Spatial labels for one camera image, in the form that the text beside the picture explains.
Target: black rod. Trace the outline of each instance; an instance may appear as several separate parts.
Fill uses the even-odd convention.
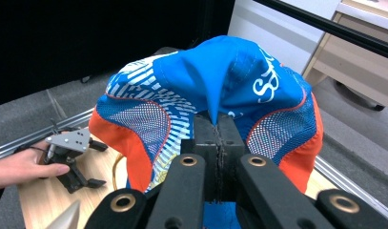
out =
[[[287,3],[276,0],[254,0],[271,9],[282,12],[310,26],[326,31],[331,35],[351,42],[368,51],[377,53],[388,58],[388,42],[367,35],[363,32],[339,25],[333,21],[327,20],[321,16],[310,13],[306,10],[294,7]]]

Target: white cabinet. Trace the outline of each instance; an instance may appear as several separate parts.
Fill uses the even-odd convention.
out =
[[[388,0],[365,2],[367,5],[363,0],[344,0],[338,5],[335,21],[388,42]],[[304,77],[316,85],[327,75],[388,107],[388,58],[326,34]]]
[[[340,0],[285,0],[331,19]],[[298,73],[303,73],[324,34],[314,27],[252,0],[236,0],[229,35],[255,41]]]

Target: finger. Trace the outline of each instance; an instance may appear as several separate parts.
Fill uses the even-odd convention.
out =
[[[50,164],[35,166],[34,172],[37,177],[57,177],[66,174],[70,167],[65,164]]]

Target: orange fabric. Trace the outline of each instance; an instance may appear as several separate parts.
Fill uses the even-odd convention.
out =
[[[313,94],[312,99],[315,108],[315,118],[317,125],[316,134],[306,143],[284,156],[279,164],[280,170],[302,193],[306,192],[307,182],[309,181],[310,174],[313,172],[313,168],[315,167],[316,156],[322,148],[322,120],[316,99]]]
[[[150,184],[153,166],[140,137],[132,130],[103,119],[94,110],[90,132],[127,158],[128,180],[131,186],[144,192]]]

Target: aluminum rail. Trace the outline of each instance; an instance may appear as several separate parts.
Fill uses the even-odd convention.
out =
[[[90,120],[90,117],[92,116],[92,110],[93,109],[87,110],[84,113],[81,113],[81,114],[78,114],[76,116],[65,119],[63,121],[60,121],[57,123],[57,127],[59,129],[64,128],[64,127],[77,127],[80,124],[82,124],[83,122]],[[15,149],[18,148],[19,146],[26,144],[28,142],[31,142],[31,141],[40,139],[41,137],[43,137],[44,135],[47,135],[49,133],[51,133],[51,127],[47,127],[45,129],[37,131],[33,134],[26,135],[24,137],[21,137],[21,138],[14,140],[10,143],[7,143],[5,145],[0,146],[0,159],[11,155],[15,151]]]
[[[315,169],[334,183],[336,187],[363,199],[366,203],[388,218],[388,208],[384,204],[372,197],[351,179],[343,175],[319,156],[316,158]]]

